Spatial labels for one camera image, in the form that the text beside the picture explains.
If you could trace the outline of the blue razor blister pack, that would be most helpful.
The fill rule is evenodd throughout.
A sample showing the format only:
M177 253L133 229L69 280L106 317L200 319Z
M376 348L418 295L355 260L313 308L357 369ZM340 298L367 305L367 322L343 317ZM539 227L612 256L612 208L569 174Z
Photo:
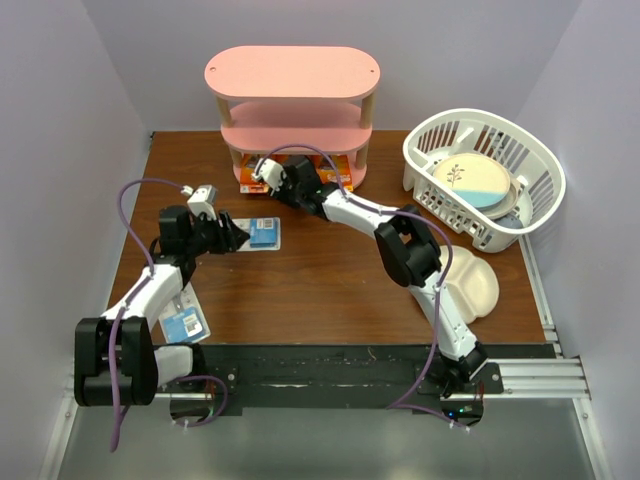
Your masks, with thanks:
M211 334L191 283L165 306L158 322L168 344L198 343Z
M281 248L279 217L236 218L233 222L249 234L249 239L238 252L278 251Z

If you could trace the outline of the orange razor box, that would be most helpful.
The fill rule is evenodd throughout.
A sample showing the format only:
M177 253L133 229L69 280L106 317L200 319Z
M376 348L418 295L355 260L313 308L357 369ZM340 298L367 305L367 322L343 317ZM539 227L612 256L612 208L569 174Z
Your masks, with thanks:
M254 169L260 160L259 155L244 154L239 170L239 190L241 194L266 194L269 186L253 178Z
M340 177L340 181L343 187L349 191L353 191L353 181L350 169L349 158L347 155L331 155L330 156L335 168L323 157L314 156L313 162L316 171L323 183L336 183L337 177Z

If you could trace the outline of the pink three-tier wooden shelf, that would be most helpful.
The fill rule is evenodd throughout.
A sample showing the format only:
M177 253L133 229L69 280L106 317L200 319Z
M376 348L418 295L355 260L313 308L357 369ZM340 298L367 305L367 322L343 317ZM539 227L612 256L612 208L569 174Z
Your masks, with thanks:
M250 157L311 147L346 159L351 185L360 186L380 77L370 54L346 46L244 45L212 57L204 79L241 190L248 190Z

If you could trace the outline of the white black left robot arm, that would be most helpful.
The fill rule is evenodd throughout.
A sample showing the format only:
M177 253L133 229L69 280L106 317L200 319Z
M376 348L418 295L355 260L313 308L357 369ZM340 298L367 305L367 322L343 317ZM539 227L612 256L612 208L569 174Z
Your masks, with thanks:
M148 251L152 265L114 307L76 326L74 395L81 406L148 405L168 383L185 392L206 383L199 347L186 342L156 347L151 330L189 284L199 256L235 252L250 235L224 210L210 219L185 206L170 206L160 211L158 224L159 236Z

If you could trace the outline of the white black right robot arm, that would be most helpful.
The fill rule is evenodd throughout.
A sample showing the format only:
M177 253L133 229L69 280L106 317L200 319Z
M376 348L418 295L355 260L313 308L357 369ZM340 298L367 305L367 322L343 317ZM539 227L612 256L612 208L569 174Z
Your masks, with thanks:
M294 156L284 164L266 160L256 171L280 202L374 239L387 275L408 288L432 325L431 352L440 355L447 393L466 393L480 382L488 360L486 349L463 320L445 284L453 256L441 262L440 245L416 207L386 207L335 182L324 183L305 156Z

